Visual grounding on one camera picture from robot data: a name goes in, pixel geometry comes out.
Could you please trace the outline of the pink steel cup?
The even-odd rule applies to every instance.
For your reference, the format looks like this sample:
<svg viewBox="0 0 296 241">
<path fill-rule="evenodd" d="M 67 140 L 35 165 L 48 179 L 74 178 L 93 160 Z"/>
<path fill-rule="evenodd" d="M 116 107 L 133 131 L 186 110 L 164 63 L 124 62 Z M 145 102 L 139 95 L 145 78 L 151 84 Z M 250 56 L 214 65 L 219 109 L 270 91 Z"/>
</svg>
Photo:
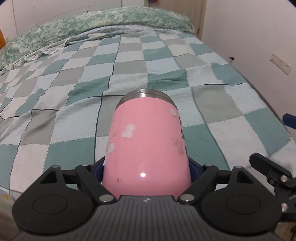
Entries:
<svg viewBox="0 0 296 241">
<path fill-rule="evenodd" d="M 138 89 L 121 98 L 110 125 L 102 184 L 116 198 L 178 197 L 191 185 L 180 114 L 167 94 Z"/>
</svg>

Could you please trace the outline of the checkered green bed sheet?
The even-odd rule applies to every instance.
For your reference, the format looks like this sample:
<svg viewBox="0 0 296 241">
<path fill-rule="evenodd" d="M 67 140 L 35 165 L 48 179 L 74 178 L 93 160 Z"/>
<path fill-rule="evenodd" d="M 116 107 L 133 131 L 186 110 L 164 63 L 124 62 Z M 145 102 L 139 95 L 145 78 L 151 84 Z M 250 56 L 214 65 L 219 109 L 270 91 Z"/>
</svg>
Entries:
<svg viewBox="0 0 296 241">
<path fill-rule="evenodd" d="M 117 106 L 173 102 L 187 153 L 220 169 L 260 153 L 295 173 L 295 142 L 247 80 L 188 33 L 81 34 L 1 71 L 1 192 L 25 191 L 46 169 L 105 155 Z"/>
</svg>

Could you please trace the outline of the green floral quilt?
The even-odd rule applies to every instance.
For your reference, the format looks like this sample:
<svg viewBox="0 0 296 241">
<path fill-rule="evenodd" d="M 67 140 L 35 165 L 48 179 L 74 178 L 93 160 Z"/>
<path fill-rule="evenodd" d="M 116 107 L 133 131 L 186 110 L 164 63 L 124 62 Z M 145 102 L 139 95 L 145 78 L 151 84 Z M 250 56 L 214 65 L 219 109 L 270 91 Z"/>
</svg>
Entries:
<svg viewBox="0 0 296 241">
<path fill-rule="evenodd" d="M 52 54 L 68 39 L 98 28 L 140 25 L 156 29 L 194 33 L 190 19 L 165 9 L 143 6 L 91 11 L 39 25 L 11 40 L 1 49 L 1 72 L 20 67 L 43 54 Z"/>
</svg>

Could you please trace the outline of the orange wooden headboard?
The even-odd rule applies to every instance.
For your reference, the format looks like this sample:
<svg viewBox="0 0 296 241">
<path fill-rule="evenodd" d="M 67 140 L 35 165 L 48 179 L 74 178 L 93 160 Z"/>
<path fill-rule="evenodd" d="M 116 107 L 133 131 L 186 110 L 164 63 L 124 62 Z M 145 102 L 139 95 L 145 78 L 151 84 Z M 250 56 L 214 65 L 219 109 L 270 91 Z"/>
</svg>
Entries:
<svg viewBox="0 0 296 241">
<path fill-rule="evenodd" d="M 2 31 L 0 30 L 0 49 L 2 49 L 6 45 L 5 38 L 3 36 Z"/>
</svg>

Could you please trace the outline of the white wardrobe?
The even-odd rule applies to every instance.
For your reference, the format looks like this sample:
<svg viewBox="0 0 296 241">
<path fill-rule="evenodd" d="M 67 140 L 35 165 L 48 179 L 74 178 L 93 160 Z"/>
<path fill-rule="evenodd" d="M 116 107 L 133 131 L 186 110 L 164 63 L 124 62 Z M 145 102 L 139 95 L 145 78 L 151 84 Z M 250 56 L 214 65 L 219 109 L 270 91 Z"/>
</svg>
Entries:
<svg viewBox="0 0 296 241">
<path fill-rule="evenodd" d="M 126 6 L 146 6 L 145 1 L 5 1 L 11 23 L 20 35 L 33 27 L 73 15 Z"/>
</svg>

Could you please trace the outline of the white wall socket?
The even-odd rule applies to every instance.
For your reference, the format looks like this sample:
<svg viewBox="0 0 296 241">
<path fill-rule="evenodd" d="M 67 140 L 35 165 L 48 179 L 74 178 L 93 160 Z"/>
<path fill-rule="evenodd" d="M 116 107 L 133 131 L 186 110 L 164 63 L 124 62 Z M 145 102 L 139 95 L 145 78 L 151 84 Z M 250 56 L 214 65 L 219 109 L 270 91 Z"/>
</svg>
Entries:
<svg viewBox="0 0 296 241">
<path fill-rule="evenodd" d="M 272 53 L 270 57 L 270 61 L 276 65 L 282 72 L 286 75 L 289 75 L 291 72 L 292 67 L 284 60 L 282 60 L 279 56 Z"/>
</svg>

